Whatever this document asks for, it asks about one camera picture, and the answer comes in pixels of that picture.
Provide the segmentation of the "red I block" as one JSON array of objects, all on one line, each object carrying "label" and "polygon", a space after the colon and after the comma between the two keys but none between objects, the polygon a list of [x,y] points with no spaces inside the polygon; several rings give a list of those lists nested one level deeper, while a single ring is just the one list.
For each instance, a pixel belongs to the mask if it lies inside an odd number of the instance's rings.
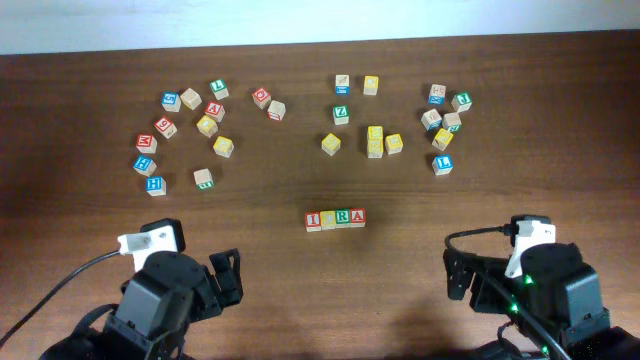
[{"label": "red I block", "polygon": [[309,212],[304,215],[304,223],[307,232],[322,230],[321,216],[319,212]]}]

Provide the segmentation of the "yellow C block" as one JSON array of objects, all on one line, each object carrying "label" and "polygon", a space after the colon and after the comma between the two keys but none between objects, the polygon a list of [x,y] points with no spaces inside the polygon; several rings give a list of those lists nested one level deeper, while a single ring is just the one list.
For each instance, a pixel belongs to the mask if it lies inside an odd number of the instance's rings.
[{"label": "yellow C block", "polygon": [[320,212],[321,229],[332,230],[336,228],[336,212],[334,210],[326,210]]}]

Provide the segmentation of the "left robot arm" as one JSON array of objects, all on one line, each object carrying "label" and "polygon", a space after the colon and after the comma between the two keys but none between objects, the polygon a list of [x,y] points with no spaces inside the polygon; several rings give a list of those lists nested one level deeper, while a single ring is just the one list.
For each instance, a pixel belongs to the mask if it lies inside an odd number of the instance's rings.
[{"label": "left robot arm", "polygon": [[122,299],[87,313],[43,359],[186,359],[189,326],[242,300],[239,250],[211,254],[207,268],[184,254],[177,219],[145,224],[118,242],[118,253],[131,255],[135,268],[121,285]]}]

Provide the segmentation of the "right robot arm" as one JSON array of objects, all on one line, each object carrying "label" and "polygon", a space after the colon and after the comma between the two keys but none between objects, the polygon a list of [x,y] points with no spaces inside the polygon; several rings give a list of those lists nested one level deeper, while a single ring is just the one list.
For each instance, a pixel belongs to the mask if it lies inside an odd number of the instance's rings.
[{"label": "right robot arm", "polygon": [[523,352],[499,335],[471,353],[473,359],[619,360],[639,356],[639,339],[611,324],[598,273],[579,248],[556,240],[550,218],[514,215],[494,232],[510,239],[507,259],[480,256],[454,246],[468,231],[445,238],[447,294],[471,297],[477,313],[502,314],[537,349]]}]

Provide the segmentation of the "green R block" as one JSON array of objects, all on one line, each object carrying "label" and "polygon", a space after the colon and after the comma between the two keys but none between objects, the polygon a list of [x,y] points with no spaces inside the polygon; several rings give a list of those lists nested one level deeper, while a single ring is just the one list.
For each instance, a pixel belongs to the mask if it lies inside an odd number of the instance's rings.
[{"label": "green R block", "polygon": [[351,214],[348,208],[336,209],[335,219],[337,228],[350,228],[351,227]]}]

